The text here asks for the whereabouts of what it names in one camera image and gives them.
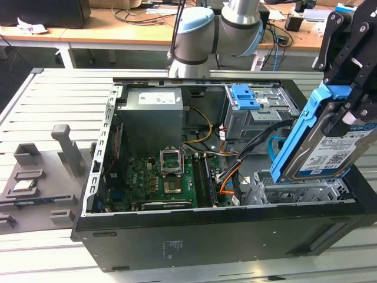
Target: orange cable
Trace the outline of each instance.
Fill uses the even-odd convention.
[[[231,190],[223,190],[225,188],[225,185],[226,183],[228,182],[228,180],[233,176],[233,174],[238,170],[240,169],[241,165],[237,166],[225,179],[225,181],[223,182],[221,188],[220,188],[220,191],[219,193],[222,195],[222,194],[225,194],[225,193],[229,193],[229,194],[234,194],[233,191]]]

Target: power supply label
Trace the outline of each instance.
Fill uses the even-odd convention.
[[[301,175],[331,174],[352,154],[358,141],[377,124],[354,125],[343,137],[323,137],[300,169]]]
[[[175,104],[174,93],[140,93],[139,104]]]

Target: motherboard chip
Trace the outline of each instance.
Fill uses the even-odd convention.
[[[181,193],[182,179],[179,177],[164,178],[164,193]]]

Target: blue drive bracket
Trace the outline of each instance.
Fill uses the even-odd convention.
[[[258,110],[260,104],[257,103],[254,97],[254,92],[248,85],[233,84],[232,85],[232,97],[237,101],[238,109],[240,110]]]
[[[283,173],[283,167],[288,161],[290,155],[293,154],[296,146],[298,146],[298,143],[301,137],[304,135],[305,130],[307,128],[313,128],[317,122],[316,112],[321,103],[328,98],[333,98],[334,100],[346,99],[351,90],[352,89],[349,85],[324,85],[322,83],[313,91],[304,109],[302,110],[299,119],[293,127],[291,134],[285,141],[279,155],[272,163],[270,173],[275,183],[280,180]]]

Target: aluminum profile table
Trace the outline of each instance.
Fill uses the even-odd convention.
[[[250,72],[216,71],[214,77],[249,77]],[[13,152],[22,142],[58,150],[50,131],[69,124],[79,148],[97,140],[104,104],[114,77],[165,77],[159,70],[45,69],[30,74],[0,115],[0,190],[10,177]],[[320,73],[253,72],[253,78],[293,79],[306,97]],[[357,161],[377,190],[377,146]],[[0,282],[376,282],[377,225],[358,229],[320,256],[102,273],[71,231],[54,230],[0,236]]]

